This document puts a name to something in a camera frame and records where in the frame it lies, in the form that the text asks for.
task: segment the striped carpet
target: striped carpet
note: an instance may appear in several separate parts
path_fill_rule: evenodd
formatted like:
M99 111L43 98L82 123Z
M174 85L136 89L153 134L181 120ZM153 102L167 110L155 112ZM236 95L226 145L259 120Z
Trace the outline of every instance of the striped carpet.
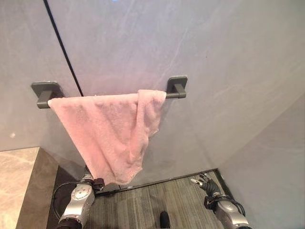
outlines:
M217 182L214 172L209 173ZM85 229L155 229L166 210L174 229L222 229L203 205L205 192L181 178L96 198Z

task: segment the pink towel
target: pink towel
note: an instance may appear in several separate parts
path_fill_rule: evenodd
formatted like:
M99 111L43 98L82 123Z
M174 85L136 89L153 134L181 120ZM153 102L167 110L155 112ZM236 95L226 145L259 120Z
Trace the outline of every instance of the pink towel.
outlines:
M158 131L166 93L55 98L48 101L94 178L128 184L142 169L148 137Z

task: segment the shoe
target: shoe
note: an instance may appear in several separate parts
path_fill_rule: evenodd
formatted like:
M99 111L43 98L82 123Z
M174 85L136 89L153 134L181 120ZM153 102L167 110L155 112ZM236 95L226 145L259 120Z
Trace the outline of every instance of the shoe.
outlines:
M171 228L170 218L166 211L163 211L160 214L160 227L161 228Z

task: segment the marble countertop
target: marble countertop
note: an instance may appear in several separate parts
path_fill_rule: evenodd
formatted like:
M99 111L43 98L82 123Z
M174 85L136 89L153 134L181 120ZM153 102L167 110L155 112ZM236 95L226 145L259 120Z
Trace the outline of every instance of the marble countertop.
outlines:
M40 147L0 152L2 229L45 228L57 168ZM34 214L40 226L29 226Z

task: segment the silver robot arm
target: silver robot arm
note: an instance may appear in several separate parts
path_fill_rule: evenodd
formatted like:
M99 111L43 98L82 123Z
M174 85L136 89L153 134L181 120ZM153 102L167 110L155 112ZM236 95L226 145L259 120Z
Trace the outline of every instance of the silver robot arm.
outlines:
M214 212L225 229L252 229L245 217L244 208L234 199L221 195L218 185L208 174L200 174L203 180L191 179L206 191L204 206Z
M57 229L82 229L89 217L90 208L95 194L104 188L104 180L93 179L90 171L85 167L85 173L76 188L71 193L71 200L61 216Z

